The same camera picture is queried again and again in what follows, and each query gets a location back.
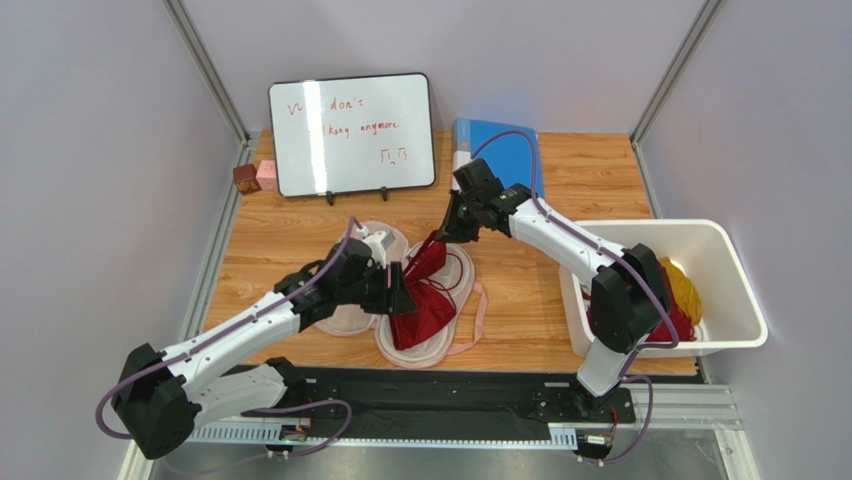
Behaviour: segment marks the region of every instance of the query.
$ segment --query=wooden tabletop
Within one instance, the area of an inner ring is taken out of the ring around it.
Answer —
[[[282,198],[259,192],[243,197],[205,329],[244,310],[286,274],[325,258],[346,229],[349,215],[388,223],[413,245],[438,228],[449,200],[452,135],[434,136],[438,181],[432,187],[393,190],[388,202],[378,192],[340,195],[334,206],[324,197]],[[539,135],[548,203],[572,220],[649,218],[648,200],[627,135]],[[275,158],[264,132],[255,164]],[[571,350],[559,289],[557,264],[535,248],[498,232],[483,230],[480,241],[462,245],[473,258],[476,278],[490,303],[485,336],[475,347],[447,357],[433,368],[576,372],[583,359]],[[478,303],[471,295],[458,322],[455,343],[473,337]],[[373,332],[338,338],[309,328],[252,356],[260,363],[284,356],[296,365],[394,367],[376,348]],[[691,358],[642,359],[636,373],[695,373]]]

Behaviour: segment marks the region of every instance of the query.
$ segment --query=white plastic basin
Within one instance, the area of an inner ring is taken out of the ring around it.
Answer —
[[[640,358],[709,355],[766,342],[766,321],[728,234],[709,220],[606,220],[577,222],[607,240],[632,247],[643,243],[657,258],[669,257],[695,284],[704,317],[694,342],[672,350],[646,349]],[[559,267],[559,283],[574,353],[585,357],[594,339],[586,320],[580,282]]]

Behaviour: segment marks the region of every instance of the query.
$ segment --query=red cloth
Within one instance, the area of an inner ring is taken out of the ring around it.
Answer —
[[[417,304],[417,311],[390,315],[393,346],[397,350],[411,348],[432,338],[456,316],[452,302],[435,287],[421,281],[444,268],[447,262],[447,245],[435,241],[436,233],[429,234],[405,268],[405,286]]]
[[[672,325],[675,327],[675,331],[677,332],[677,336],[681,342],[694,342],[695,341],[695,328],[692,326],[692,319],[689,318],[689,315],[683,313],[683,310],[677,306],[677,303],[674,301],[674,295],[672,294],[672,286],[669,283],[669,275],[666,273],[666,269],[660,266],[660,274],[663,276],[663,285],[666,287],[666,294],[669,296],[669,305],[671,306],[671,311],[669,312],[669,318],[672,320]],[[591,296],[583,293],[583,298],[586,300],[591,300]],[[586,311],[586,318],[591,321],[591,308]],[[666,322],[660,322],[660,325],[657,326],[656,330],[651,332],[648,335],[648,339],[646,342],[671,342],[672,335],[669,333],[669,327],[666,326]]]

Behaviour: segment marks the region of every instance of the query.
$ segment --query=whiteboard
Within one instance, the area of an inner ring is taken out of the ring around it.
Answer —
[[[269,107],[281,195],[435,182],[423,74],[277,83]]]

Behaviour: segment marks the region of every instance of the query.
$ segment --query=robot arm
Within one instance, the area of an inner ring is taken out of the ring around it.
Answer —
[[[325,260],[287,275],[239,315],[195,338],[160,352],[149,344],[132,351],[120,382],[166,364],[112,397],[113,409],[142,453],[149,459],[162,457],[196,428],[221,418],[304,403],[305,379],[284,358],[222,375],[252,353],[328,318],[338,305],[360,305],[377,314],[414,311],[402,265],[386,265],[386,235],[375,232],[335,245]],[[314,267],[324,274],[310,284]]]
[[[627,249],[600,238],[555,212],[541,199],[539,206],[535,205],[527,187],[515,184],[504,188],[482,159],[459,168],[453,175],[460,191],[450,192],[450,205],[436,240],[476,241],[481,227],[499,230],[538,248],[571,270],[591,290],[590,326],[595,340],[577,372],[584,390],[579,392],[577,403],[580,408],[596,410],[618,385],[633,350],[661,320],[636,280],[602,251],[621,252],[668,312],[668,296],[654,252],[642,244]],[[569,225],[571,231],[558,224]],[[597,247],[591,248],[578,235],[592,239]]]

